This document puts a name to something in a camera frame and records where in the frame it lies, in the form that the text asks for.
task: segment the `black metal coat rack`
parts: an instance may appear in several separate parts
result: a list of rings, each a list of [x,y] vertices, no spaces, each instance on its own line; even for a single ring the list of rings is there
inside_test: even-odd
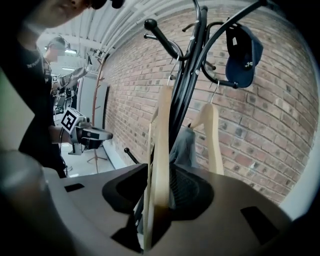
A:
[[[202,70],[203,74],[206,76],[206,78],[208,78],[209,81],[215,84],[232,87],[234,89],[243,87],[235,81],[218,80],[217,78],[212,77],[208,72],[207,66],[212,71],[214,71],[216,67],[206,61],[207,53],[223,32],[236,25],[240,19],[253,12],[257,8],[267,5],[267,0],[258,0],[236,13],[226,22],[219,21],[207,25],[208,7],[202,6],[200,8],[197,0],[192,0],[192,2],[195,8],[196,20],[194,23],[189,24],[182,30],[185,32],[187,29],[193,27],[192,36],[185,54],[183,54],[181,48],[174,41],[166,38],[166,36],[158,28],[158,24],[154,19],[147,19],[144,22],[144,28],[153,33],[153,35],[145,34],[144,38],[158,40],[168,54],[173,59],[179,61],[179,69],[174,78],[175,81],[171,99],[169,118],[169,151],[171,151],[182,126],[198,76],[200,74],[200,70]],[[220,27],[210,37],[211,27],[218,25]],[[124,152],[128,153],[128,155],[136,164],[139,163],[128,148],[125,148]],[[152,151],[151,154],[151,162],[153,160],[153,155],[154,151]],[[142,216],[141,213],[143,210],[144,201],[143,197],[144,195],[142,194],[134,214],[134,220],[137,226]]]

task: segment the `white ceiling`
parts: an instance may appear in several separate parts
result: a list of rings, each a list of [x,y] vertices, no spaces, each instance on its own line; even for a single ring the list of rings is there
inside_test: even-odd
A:
[[[251,0],[199,0],[200,5],[214,5],[252,2]],[[64,25],[47,29],[39,38],[38,46],[44,52],[48,42],[61,35],[77,54],[66,54],[52,63],[53,74],[68,74],[62,68],[79,68],[86,63],[87,53],[95,70],[99,68],[96,57],[103,58],[107,53],[112,54],[124,42],[143,28],[147,18],[159,20],[175,12],[193,8],[192,0],[126,0],[120,9],[113,9],[112,2],[107,0],[99,10],[87,9],[78,17]]]

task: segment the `red brick wall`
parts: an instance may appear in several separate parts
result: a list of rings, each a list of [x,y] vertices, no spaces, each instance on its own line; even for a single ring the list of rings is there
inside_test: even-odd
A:
[[[210,9],[208,20],[225,21],[237,6]],[[187,10],[158,22],[165,35],[185,51],[191,31],[184,26],[194,20]],[[264,46],[253,84],[246,89],[221,86],[213,102],[219,109],[219,141],[225,174],[243,180],[276,203],[281,202],[300,178],[312,148],[318,121],[318,92],[310,60],[290,24],[262,11],[241,20]],[[106,129],[114,134],[117,152],[129,147],[146,161],[148,124],[160,86],[167,82],[171,58],[155,40],[137,34],[108,60],[104,77],[110,84]],[[225,78],[228,59],[223,34],[211,48],[207,60]],[[201,73],[184,125],[210,100],[216,87]],[[196,131],[197,161],[208,167],[204,130]]]

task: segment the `gray cloth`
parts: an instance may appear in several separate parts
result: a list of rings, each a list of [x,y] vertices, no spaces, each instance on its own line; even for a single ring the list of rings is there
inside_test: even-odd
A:
[[[196,160],[196,134],[186,127],[182,129],[169,155],[170,164],[184,165],[198,168]]]

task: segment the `clothes hanger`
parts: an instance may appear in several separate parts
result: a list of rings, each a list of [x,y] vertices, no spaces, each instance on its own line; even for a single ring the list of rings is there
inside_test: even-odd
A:
[[[222,156],[219,146],[219,112],[217,107],[212,104],[212,100],[219,87],[220,81],[218,81],[217,87],[214,90],[210,103],[205,104],[195,119],[191,122],[189,127],[194,129],[201,124],[204,124],[204,132],[206,135],[206,142],[209,155],[209,172],[224,175],[224,165],[222,162]]]
[[[169,74],[167,84],[159,92],[157,108],[153,113],[148,131],[147,186],[143,199],[143,246],[144,250],[151,249],[153,240],[160,238],[170,223],[170,168],[169,168],[169,116],[173,88],[169,86],[171,74],[179,61],[179,56]],[[154,155],[151,165],[151,136],[152,122],[158,117],[155,128]]]

